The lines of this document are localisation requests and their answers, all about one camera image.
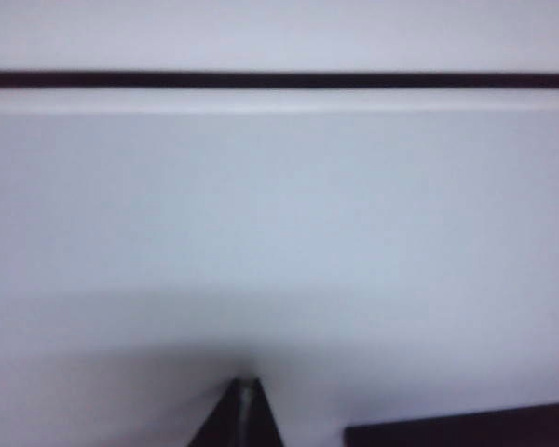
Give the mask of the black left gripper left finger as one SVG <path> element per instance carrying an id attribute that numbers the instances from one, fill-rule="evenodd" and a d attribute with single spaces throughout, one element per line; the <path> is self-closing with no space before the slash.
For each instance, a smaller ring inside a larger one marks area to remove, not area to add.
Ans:
<path id="1" fill-rule="evenodd" d="M 241 391 L 240 380 L 232 379 L 188 447 L 240 446 Z"/>

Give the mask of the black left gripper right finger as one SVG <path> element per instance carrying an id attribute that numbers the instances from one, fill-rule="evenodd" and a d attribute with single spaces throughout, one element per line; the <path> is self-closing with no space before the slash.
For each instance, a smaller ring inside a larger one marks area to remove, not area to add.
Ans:
<path id="1" fill-rule="evenodd" d="M 252 381 L 252 399 L 248 414 L 248 445 L 284 447 L 280 430 L 264 387 L 259 379 Z"/>

